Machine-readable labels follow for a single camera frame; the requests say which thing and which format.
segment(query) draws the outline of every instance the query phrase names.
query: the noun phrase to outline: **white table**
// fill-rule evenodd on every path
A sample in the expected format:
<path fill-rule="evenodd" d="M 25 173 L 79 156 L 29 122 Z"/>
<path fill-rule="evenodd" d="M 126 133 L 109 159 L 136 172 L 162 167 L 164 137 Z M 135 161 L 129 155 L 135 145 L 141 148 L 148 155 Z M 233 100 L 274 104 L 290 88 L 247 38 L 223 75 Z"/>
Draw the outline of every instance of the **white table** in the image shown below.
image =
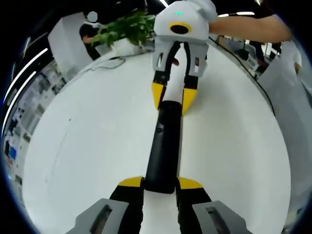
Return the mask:
<path fill-rule="evenodd" d="M 181 99 L 181 50 L 177 58 L 165 99 Z M 153 77 L 150 54 L 127 58 L 117 69 L 78 75 L 53 100 L 32 136 L 23 179 L 25 205 L 42 232 L 68 231 L 120 181 L 145 175 L 158 114 Z M 291 190 L 282 134 L 258 89 L 213 47 L 183 119 L 181 157 L 180 176 L 202 183 L 253 234 L 281 232 Z M 145 192 L 143 211 L 140 233 L 180 233 L 175 195 Z"/>

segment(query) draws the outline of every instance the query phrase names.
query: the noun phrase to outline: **black cable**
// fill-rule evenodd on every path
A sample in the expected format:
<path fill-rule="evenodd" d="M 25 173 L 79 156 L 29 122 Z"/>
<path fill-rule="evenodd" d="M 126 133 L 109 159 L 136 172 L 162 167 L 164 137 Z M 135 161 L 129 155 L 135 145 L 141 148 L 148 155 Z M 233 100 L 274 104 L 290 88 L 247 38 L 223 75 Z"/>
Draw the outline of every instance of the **black cable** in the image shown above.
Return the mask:
<path fill-rule="evenodd" d="M 246 72 L 251 76 L 251 78 L 256 82 L 256 84 L 260 87 L 260 89 L 264 92 L 265 96 L 268 98 L 273 115 L 275 116 L 275 110 L 273 108 L 271 99 L 268 95 L 268 93 L 264 90 L 264 88 L 261 86 L 261 84 L 259 84 L 259 82 L 255 79 L 255 77 L 248 71 L 248 69 L 243 65 L 243 63 L 239 60 L 239 58 L 233 54 L 231 51 L 229 51 L 227 48 L 225 48 L 223 45 L 219 44 L 218 42 L 216 42 L 214 39 L 212 39 L 211 37 L 209 37 L 210 40 L 212 40 L 215 44 L 217 44 L 218 46 L 220 46 L 222 49 L 224 49 L 226 52 L 230 53 L 231 55 L 234 56 L 234 58 L 236 58 L 236 60 L 240 63 L 240 65 L 246 70 Z"/>

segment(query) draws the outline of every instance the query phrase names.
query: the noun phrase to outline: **potted plant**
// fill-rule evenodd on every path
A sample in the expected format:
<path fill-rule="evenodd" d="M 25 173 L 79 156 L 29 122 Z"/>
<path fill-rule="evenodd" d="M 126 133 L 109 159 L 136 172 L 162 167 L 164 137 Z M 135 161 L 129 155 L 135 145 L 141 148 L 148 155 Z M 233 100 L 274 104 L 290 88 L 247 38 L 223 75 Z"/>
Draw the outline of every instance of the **potted plant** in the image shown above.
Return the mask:
<path fill-rule="evenodd" d="M 119 55 L 126 49 L 139 50 L 141 45 L 153 37 L 154 22 L 154 17 L 136 11 L 101 26 L 94 41 L 112 47 Z"/>

